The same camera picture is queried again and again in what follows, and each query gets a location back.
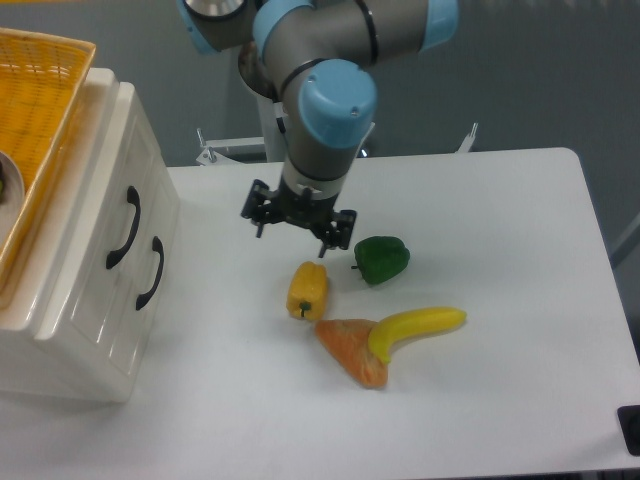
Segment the pepper stem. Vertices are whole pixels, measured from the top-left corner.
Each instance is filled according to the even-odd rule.
[[[311,304],[309,302],[300,302],[300,316],[304,318],[304,312],[311,310]]]

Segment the orange carrot piece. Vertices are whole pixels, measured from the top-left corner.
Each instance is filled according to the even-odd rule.
[[[384,387],[387,365],[369,351],[367,340],[377,322],[371,320],[320,320],[315,333],[320,343],[363,386]]]

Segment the blue joint cap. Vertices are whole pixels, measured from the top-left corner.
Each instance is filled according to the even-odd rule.
[[[357,147],[362,142],[377,103],[371,76],[346,60],[326,60],[313,67],[298,94],[298,109],[307,131],[335,149]]]
[[[200,30],[198,30],[195,23],[193,23],[193,19],[184,4],[184,0],[176,0],[176,3],[178,4],[180,16],[187,26],[187,32],[189,32],[191,42],[196,47],[198,53],[201,55],[212,55],[214,53],[218,53],[218,51],[213,48],[209,42],[207,42],[207,39],[202,36],[202,33],[200,33]]]
[[[458,0],[429,0],[427,27],[421,52],[453,37],[458,29]]]
[[[253,39],[258,46],[260,58],[263,57],[264,47],[271,31],[287,13],[300,7],[313,8],[310,0],[269,0],[265,3],[253,20]]]

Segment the toy vegetable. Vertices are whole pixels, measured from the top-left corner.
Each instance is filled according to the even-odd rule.
[[[287,310],[295,318],[320,320],[327,306],[327,269],[305,262],[298,267],[287,295]]]
[[[369,237],[354,248],[357,268],[369,285],[395,277],[409,264],[410,253],[396,237]]]
[[[387,383],[389,348],[409,337],[434,334],[461,325],[467,314],[451,307],[398,313],[379,323],[371,320],[322,320],[315,333],[322,345],[365,387]]]

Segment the yellow bell pepper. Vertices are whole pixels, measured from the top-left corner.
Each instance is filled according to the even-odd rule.
[[[327,307],[329,282],[323,265],[305,262],[298,267],[287,295],[287,310],[295,318],[321,320]]]

